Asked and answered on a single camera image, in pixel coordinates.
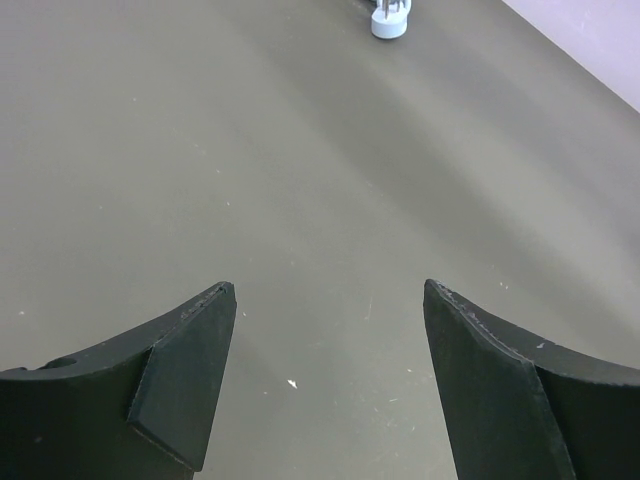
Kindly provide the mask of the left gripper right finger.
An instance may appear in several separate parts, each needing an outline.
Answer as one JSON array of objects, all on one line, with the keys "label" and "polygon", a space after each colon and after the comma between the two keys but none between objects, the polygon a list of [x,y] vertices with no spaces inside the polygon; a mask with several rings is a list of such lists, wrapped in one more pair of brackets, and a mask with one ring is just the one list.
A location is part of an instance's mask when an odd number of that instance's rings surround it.
[{"label": "left gripper right finger", "polygon": [[638,478],[637,369],[558,345],[436,280],[423,311],[458,478]]}]

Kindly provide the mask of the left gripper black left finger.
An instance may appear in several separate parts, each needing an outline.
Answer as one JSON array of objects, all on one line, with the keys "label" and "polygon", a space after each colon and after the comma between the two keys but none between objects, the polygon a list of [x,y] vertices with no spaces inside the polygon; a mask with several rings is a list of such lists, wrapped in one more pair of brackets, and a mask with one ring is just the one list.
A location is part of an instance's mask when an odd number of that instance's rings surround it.
[{"label": "left gripper black left finger", "polygon": [[1,374],[5,479],[191,479],[205,463],[237,302],[220,282],[89,348]]}]

